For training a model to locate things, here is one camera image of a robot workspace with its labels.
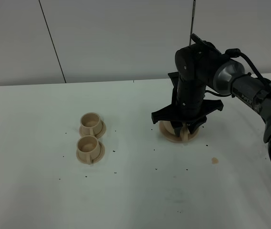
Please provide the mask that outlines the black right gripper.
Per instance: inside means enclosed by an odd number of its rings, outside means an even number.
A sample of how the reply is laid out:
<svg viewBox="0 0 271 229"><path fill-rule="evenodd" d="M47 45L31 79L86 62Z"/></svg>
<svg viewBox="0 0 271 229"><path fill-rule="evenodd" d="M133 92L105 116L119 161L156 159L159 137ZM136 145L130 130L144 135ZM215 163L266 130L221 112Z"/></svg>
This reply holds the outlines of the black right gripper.
<svg viewBox="0 0 271 229"><path fill-rule="evenodd" d="M194 134L207 121L207 115L222 111L221 100L204 99L206 84L199 80L186 81L178 72L168 74L173 84L171 104L151 114L152 122L171 121L176 137L181 136L183 123L190 124L188 130Z"/></svg>

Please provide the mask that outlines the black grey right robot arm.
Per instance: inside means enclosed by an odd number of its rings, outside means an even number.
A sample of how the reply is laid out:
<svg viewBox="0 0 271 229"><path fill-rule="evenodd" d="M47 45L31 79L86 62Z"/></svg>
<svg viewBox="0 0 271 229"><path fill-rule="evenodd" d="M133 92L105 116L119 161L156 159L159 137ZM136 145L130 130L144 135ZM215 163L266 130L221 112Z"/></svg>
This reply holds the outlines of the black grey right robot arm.
<svg viewBox="0 0 271 229"><path fill-rule="evenodd" d="M194 133L206 122L206 116L222 110L220 100L204 99L206 88L219 97L234 96L256 112L264 121L263 140L268 144L271 161L271 80L246 73L241 63L244 57L239 49L220 53L211 43L193 44L175 54L177 71L170 73L173 84L171 104L153 112L153 123L168 121L173 134L180 137L183 127Z"/></svg>

